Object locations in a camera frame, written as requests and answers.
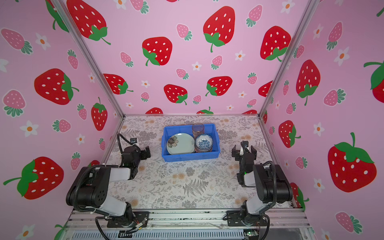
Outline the green flower plate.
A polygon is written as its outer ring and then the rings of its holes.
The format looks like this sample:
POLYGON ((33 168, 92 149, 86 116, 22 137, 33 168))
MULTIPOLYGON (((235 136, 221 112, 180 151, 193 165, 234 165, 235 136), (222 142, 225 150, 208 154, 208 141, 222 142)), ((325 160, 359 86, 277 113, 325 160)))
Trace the green flower plate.
POLYGON ((170 155, 191 154, 195 151, 195 139, 187 133, 178 133, 169 138, 166 147, 170 155))

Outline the dark striped bottom bowl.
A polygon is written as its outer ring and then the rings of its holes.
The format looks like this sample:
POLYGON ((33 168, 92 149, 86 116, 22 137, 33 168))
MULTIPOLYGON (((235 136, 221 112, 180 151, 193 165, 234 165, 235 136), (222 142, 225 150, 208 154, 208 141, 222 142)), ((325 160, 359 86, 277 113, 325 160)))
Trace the dark striped bottom bowl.
POLYGON ((210 147, 209 149, 201 149, 201 148, 195 147, 195 152, 196 153, 207 153, 207 152, 211 152, 212 149, 213 149, 213 147, 210 147))

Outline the blue floral small bowl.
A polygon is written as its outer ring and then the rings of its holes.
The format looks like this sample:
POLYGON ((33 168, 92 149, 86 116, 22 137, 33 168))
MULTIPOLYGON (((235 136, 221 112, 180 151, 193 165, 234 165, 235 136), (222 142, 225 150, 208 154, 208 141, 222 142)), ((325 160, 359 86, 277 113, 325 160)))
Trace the blue floral small bowl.
POLYGON ((201 134, 195 139, 195 147, 209 149, 213 146, 214 140, 209 134, 201 134))

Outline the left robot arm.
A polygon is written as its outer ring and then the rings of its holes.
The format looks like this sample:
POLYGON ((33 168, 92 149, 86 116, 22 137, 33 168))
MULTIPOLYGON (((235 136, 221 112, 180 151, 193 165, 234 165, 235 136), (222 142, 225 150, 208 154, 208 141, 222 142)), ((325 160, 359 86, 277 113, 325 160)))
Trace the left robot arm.
POLYGON ((122 164, 83 167, 66 196, 68 206, 82 213, 96 213, 108 222, 109 228, 145 228, 149 212, 134 213, 132 205, 108 194, 109 184, 135 178, 141 160, 151 157, 150 148, 127 147, 122 152, 122 164))

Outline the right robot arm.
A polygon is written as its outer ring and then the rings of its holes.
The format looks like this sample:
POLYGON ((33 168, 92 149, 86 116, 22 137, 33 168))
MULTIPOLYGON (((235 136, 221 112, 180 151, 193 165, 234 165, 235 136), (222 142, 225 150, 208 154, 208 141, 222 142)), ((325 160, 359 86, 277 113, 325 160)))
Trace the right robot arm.
POLYGON ((239 150, 232 149, 232 157, 239 163, 237 180, 243 188, 255 188, 257 194, 245 200, 239 210, 227 211, 223 217, 230 227, 256 226, 267 222, 266 211, 277 203, 290 202, 293 190, 280 165, 267 161, 255 164, 257 150, 247 141, 239 150))

